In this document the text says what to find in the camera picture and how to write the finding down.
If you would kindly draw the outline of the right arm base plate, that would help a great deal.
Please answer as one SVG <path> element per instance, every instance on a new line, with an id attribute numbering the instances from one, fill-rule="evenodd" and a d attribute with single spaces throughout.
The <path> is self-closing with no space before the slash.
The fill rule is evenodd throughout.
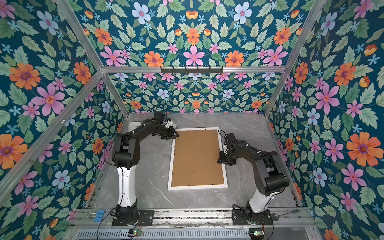
<path id="1" fill-rule="evenodd" d="M 272 215 L 269 210 L 260 213 L 253 213 L 248 210 L 232 209 L 232 220 L 234 226 L 273 225 Z"/>

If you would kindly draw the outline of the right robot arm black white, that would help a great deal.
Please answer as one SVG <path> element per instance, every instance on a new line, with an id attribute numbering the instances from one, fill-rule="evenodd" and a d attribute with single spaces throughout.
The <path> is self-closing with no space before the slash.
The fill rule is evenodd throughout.
<path id="1" fill-rule="evenodd" d="M 233 166 L 238 159 L 245 159 L 252 164 L 257 189 L 244 208 L 237 205 L 233 205 L 233 208 L 243 211 L 240 217 L 251 225 L 256 225 L 261 220 L 270 220 L 272 217 L 268 206 L 290 184 L 280 166 L 278 152 L 259 150 L 247 141 L 237 140 L 232 134 L 228 134 L 225 136 L 223 150 L 219 153 L 218 164 Z"/>

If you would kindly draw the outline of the white round device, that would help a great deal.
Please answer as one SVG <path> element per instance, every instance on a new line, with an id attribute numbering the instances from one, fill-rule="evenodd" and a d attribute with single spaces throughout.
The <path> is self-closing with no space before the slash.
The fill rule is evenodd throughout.
<path id="1" fill-rule="evenodd" d="M 128 124 L 128 131 L 129 132 L 134 131 L 135 129 L 137 129 L 141 125 L 142 125 L 141 122 L 131 122 L 131 123 Z"/>

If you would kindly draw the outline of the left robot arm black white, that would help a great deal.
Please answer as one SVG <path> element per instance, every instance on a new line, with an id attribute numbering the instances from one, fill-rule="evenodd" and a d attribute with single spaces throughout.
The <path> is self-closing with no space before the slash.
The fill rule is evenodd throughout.
<path id="1" fill-rule="evenodd" d="M 141 159 L 140 143 L 148 136 L 162 140 L 179 137 L 175 124 L 167 117 L 154 117 L 142 122 L 130 123 L 131 130 L 118 134 L 112 151 L 112 161 L 119 177 L 119 199 L 111 211 L 112 226 L 135 226 L 140 221 L 138 199 L 135 191 L 135 175 Z"/>

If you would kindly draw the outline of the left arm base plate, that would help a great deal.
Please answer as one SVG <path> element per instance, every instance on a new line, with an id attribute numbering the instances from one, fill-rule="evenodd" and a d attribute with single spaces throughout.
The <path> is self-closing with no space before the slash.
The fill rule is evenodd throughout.
<path id="1" fill-rule="evenodd" d="M 133 210 L 127 213 L 117 213 L 113 215 L 113 227 L 138 227 L 151 226 L 154 220 L 155 211 L 153 210 Z"/>

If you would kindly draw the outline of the black hook rail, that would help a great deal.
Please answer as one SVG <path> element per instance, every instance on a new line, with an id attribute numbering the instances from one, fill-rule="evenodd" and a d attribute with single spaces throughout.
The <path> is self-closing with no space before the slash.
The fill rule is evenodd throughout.
<path id="1" fill-rule="evenodd" d="M 160 67 L 163 74 L 221 74 L 223 67 Z"/>

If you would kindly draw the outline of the blue binder clip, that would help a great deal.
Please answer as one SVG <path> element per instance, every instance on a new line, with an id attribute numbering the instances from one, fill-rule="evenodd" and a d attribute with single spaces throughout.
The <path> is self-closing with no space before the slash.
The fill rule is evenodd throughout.
<path id="1" fill-rule="evenodd" d="M 94 218 L 94 222 L 100 223 L 104 218 L 105 210 L 98 210 Z"/>

